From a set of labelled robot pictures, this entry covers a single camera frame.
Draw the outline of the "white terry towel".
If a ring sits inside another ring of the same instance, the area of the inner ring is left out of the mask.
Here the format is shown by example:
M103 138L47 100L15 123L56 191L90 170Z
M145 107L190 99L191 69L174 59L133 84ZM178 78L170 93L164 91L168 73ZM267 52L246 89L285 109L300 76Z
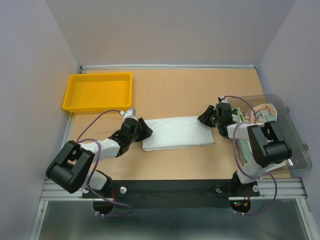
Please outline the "white terry towel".
M215 141L209 126L197 116L150 119L145 121L153 131L142 141L146 152L212 146Z

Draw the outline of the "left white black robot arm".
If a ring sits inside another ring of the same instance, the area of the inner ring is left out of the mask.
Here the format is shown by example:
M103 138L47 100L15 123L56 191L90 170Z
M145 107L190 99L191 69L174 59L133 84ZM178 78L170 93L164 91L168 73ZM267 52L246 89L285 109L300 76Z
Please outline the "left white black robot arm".
M126 153L134 142L141 142L153 134L143 118L126 118L119 130L110 137L91 143L70 140L58 152L45 175L73 194L84 188L90 176L91 164L106 158L117 158Z

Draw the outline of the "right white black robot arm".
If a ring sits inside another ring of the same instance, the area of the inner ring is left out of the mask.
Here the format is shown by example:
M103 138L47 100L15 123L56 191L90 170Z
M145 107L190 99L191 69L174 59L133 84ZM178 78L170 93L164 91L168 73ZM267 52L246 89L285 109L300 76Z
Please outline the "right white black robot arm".
M236 121L229 103L220 102L209 105L198 121L210 128L217 128L218 133L232 140L233 155L238 170L234 172L227 191L233 195L242 195L250 184L260 179L268 167L280 164L292 156L292 148L277 121L245 123ZM237 154L236 140L249 141L251 158L241 166Z

